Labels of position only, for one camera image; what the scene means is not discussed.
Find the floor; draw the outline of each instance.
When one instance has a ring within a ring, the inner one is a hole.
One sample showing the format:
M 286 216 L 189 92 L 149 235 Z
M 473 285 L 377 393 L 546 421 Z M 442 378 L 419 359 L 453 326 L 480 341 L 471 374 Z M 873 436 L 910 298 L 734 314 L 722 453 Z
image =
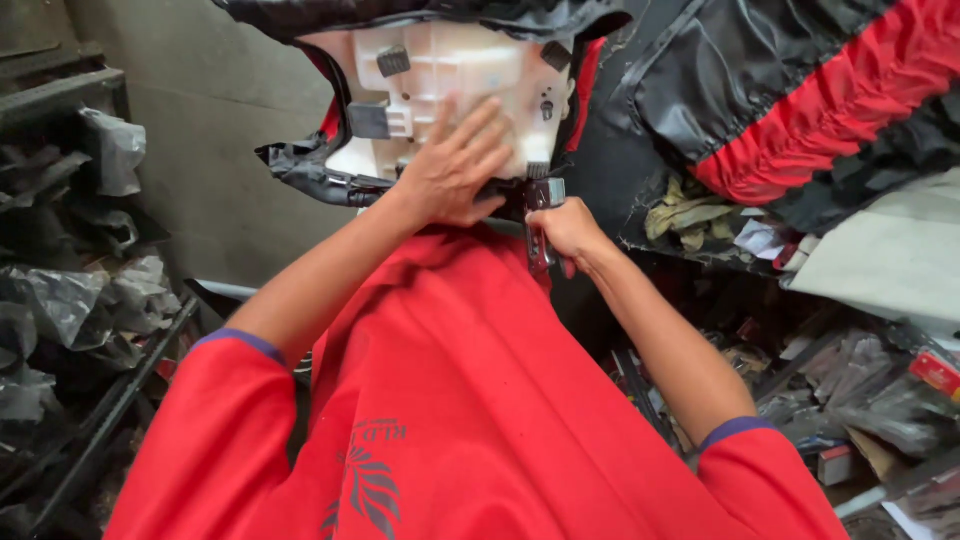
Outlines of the floor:
M 297 49 L 204 0 L 67 0 L 83 40 L 127 72 L 147 128 L 147 211 L 173 234 L 176 275 L 258 287 L 355 210 L 272 179 L 257 146 L 314 131 L 333 97 Z

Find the shirt sleeve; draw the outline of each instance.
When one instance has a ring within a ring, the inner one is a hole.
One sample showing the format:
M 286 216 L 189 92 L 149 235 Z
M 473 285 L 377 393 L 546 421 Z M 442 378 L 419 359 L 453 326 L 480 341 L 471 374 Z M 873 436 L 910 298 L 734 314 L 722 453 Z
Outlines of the shirt sleeve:
M 701 445 L 698 476 L 758 538 L 849 538 L 792 444 L 765 420 L 735 418 Z
M 107 540 L 236 538 L 290 475 L 293 378 L 266 341 L 224 329 L 183 360 L 113 510 Z

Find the purple sleeve trim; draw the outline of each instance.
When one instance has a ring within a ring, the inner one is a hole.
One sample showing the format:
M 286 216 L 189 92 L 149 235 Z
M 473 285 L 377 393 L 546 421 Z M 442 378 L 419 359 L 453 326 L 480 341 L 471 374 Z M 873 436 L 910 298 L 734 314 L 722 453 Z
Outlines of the purple sleeve trim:
M 243 341 L 247 345 L 250 345 L 251 347 L 255 348 L 257 351 L 271 358 L 273 361 L 280 364 L 281 366 L 287 367 L 287 363 L 283 360 L 283 355 L 280 353 L 280 351 L 276 347 L 268 343 L 265 339 L 257 337 L 251 333 L 246 333 L 245 331 L 232 329 L 232 328 L 222 328 L 217 330 L 211 335 L 208 335 L 207 337 L 198 341 L 197 344 L 194 345 L 193 349 L 191 349 L 190 351 L 193 352 L 194 349 L 196 349 L 197 347 L 200 347 L 204 343 L 207 343 L 210 341 L 216 341 L 218 339 L 223 339 L 225 337 L 232 337 L 235 339 L 239 339 L 240 341 Z
M 741 416 L 728 420 L 713 430 L 704 442 L 700 443 L 700 453 L 702 454 L 710 446 L 726 439 L 731 435 L 736 435 L 749 430 L 775 430 L 769 422 L 755 416 Z

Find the red t-shirt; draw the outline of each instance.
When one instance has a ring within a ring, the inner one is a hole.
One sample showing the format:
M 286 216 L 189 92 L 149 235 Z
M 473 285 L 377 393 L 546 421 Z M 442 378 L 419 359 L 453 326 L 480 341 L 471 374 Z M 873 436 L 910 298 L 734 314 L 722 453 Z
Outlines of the red t-shirt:
M 274 347 L 204 339 L 107 540 L 847 537 L 761 420 L 719 428 L 690 472 L 565 331 L 522 247 L 484 227 L 412 238 L 357 292 L 314 350 L 291 471 L 295 414 Z

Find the hand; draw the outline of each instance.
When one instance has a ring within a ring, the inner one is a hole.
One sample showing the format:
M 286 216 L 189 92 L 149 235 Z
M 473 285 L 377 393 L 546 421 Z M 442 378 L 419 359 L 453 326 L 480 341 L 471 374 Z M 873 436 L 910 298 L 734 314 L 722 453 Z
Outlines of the hand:
M 554 249 L 573 259 L 583 272 L 589 273 L 589 258 L 593 254 L 616 250 L 579 197 L 568 197 L 559 208 L 530 212 L 526 219 L 531 227 L 543 229 Z
M 475 201 L 480 189 L 514 152 L 513 147 L 503 144 L 510 124 L 500 114 L 500 100 L 488 99 L 446 136 L 455 109 L 453 96 L 441 102 L 426 144 L 390 190 L 404 198 L 422 225 L 469 227 L 506 202 L 502 196 Z

